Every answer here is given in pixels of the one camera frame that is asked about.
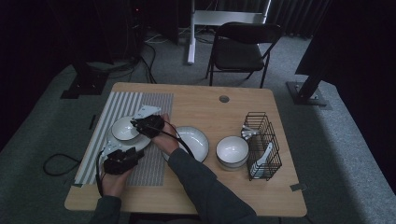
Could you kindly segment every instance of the small round object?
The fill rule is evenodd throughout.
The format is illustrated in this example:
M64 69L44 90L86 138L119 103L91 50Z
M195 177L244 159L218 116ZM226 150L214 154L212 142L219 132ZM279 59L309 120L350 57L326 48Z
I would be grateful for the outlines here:
M123 117L118 119L111 127L114 137L119 140L131 140L139 135L137 129L131 123L132 117Z
M221 95L221 96L219 97L219 100L220 100L222 103L228 103L228 102L230 101L230 97L228 97L228 96L226 96L226 95Z
M223 138L216 148L219 162L228 168L238 168L248 159L248 143L238 136Z

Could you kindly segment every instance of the person's arm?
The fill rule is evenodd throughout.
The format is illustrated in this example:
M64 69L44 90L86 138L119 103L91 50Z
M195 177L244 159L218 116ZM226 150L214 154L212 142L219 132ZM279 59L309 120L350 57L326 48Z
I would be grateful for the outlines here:
M103 197L98 200L90 224L116 224L119 223L121 199L125 189L126 180L132 170L122 175L106 174L102 177Z
M114 196L103 196L98 200L90 224L119 223L121 199Z
M205 165L183 149L175 150L169 160L204 223L258 223L255 211L221 184Z

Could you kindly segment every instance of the black wire basket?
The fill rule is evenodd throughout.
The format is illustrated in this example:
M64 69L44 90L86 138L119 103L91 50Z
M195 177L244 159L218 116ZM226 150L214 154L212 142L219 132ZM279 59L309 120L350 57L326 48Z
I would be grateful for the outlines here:
M282 166L274 128L265 112L249 112L243 127L242 137L248 143L247 173L249 180L269 180ZM261 157L265 157L264 154L268 154L265 162L258 162Z

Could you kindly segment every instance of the gray striped mat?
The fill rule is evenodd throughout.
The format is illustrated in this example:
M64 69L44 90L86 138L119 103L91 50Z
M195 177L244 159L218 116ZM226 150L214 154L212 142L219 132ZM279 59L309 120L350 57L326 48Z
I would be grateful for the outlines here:
M171 116L172 103L172 93L112 91L81 162L75 184L94 184L96 182L96 156L106 146L108 130L117 119L134 115L142 105L158 106L162 109L159 114L167 113ZM134 168L128 179L128 185L161 186L166 161L154 144L149 143L144 150L145 157L139 160L139 164Z

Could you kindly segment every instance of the hand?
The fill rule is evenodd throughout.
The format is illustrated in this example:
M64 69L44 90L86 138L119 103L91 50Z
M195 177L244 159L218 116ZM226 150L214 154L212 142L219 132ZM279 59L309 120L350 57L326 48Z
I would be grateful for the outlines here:
M122 175L104 174L102 179L103 195L120 197L125 190L126 180L131 174L132 169Z
M166 133L170 133L173 136L176 136L175 126L169 124L169 116L168 114L161 115L163 120L165 121L165 125L163 127L163 131ZM166 155L170 156L175 149L178 148L178 141L171 136L168 136L164 133L160 133L156 137L151 139L157 147L166 153Z

